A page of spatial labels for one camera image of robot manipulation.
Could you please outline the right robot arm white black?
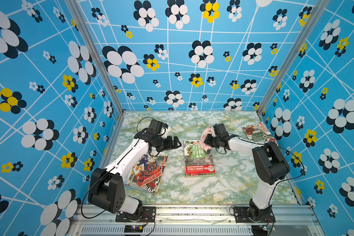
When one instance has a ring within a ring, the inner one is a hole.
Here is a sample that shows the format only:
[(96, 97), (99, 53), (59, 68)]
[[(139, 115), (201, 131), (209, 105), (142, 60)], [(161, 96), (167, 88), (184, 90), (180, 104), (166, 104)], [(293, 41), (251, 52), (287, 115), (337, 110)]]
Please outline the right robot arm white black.
[(255, 143), (230, 135), (224, 124), (215, 124), (202, 132), (200, 145), (205, 151), (224, 148), (252, 157), (260, 180), (256, 193), (249, 202), (249, 217), (252, 221), (259, 222), (271, 213), (270, 202), (274, 192), (290, 172), (289, 164), (276, 142)]

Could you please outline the pink cloth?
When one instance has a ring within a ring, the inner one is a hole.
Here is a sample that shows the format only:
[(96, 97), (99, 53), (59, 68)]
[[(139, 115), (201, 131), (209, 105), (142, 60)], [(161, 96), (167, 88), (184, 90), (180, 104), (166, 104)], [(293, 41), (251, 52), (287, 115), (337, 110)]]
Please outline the pink cloth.
[(200, 144), (201, 145), (204, 145), (205, 144), (205, 140), (207, 138), (207, 136), (209, 134), (213, 134), (213, 128), (212, 128), (212, 125), (209, 125), (203, 132), (202, 132), (202, 135), (200, 137)]

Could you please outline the red manga book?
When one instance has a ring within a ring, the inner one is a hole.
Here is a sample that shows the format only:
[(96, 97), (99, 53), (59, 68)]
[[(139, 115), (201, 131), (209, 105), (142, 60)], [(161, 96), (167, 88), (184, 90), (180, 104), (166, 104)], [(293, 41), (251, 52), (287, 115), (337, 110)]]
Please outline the red manga book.
[(139, 187), (143, 187), (163, 175), (168, 156), (150, 154), (143, 155), (133, 166), (135, 182)]

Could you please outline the grey teal warrior book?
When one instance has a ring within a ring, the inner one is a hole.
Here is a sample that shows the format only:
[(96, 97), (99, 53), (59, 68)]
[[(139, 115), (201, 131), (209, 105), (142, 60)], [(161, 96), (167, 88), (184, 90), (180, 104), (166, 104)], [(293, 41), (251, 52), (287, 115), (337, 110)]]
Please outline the grey teal warrior book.
[(126, 181), (125, 186), (133, 189), (133, 190), (138, 190), (138, 191), (143, 191), (143, 192), (149, 192), (149, 193), (156, 193), (158, 191), (160, 182), (161, 182), (162, 176), (157, 178), (155, 181), (144, 185), (143, 187), (139, 187), (136, 182), (135, 182), (135, 176), (133, 170), (130, 172), (130, 175), (128, 177), (128, 180)]

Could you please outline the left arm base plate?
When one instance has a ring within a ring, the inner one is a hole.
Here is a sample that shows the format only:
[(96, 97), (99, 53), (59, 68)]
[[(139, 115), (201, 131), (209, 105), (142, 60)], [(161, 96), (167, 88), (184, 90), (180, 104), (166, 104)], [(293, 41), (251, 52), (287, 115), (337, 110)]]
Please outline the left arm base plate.
[(149, 223), (155, 222), (156, 207), (143, 206), (141, 211), (137, 210), (134, 214), (126, 212), (118, 212), (115, 221), (116, 222), (140, 222)]

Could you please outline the green red dinosaur book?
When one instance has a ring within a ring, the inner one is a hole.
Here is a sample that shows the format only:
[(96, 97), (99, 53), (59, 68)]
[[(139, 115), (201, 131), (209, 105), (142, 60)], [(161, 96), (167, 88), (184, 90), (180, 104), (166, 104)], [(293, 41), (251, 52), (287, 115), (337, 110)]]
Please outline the green red dinosaur book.
[(184, 141), (185, 176), (214, 176), (215, 166), (211, 154), (201, 147), (199, 140)]

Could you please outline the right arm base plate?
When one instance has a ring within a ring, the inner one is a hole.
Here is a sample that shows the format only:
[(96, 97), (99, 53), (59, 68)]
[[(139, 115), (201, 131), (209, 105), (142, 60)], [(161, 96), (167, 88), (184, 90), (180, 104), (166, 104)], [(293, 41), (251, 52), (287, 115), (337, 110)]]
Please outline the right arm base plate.
[(231, 207), (230, 214), (237, 223), (271, 224), (276, 222), (271, 207), (258, 209), (252, 206), (234, 206)]

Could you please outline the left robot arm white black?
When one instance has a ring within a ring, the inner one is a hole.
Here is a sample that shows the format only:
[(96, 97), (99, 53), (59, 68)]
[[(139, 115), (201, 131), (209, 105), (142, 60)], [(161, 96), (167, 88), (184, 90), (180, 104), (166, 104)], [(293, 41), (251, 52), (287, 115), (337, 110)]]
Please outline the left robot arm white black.
[(135, 134), (129, 147), (105, 168), (96, 168), (91, 174), (89, 191), (85, 195), (88, 202), (111, 213), (123, 212), (133, 219), (142, 215), (142, 201), (130, 197), (125, 192), (124, 177), (145, 154), (153, 149), (158, 152), (176, 149), (182, 144), (178, 137), (168, 135), (166, 123), (152, 119), (147, 128)]

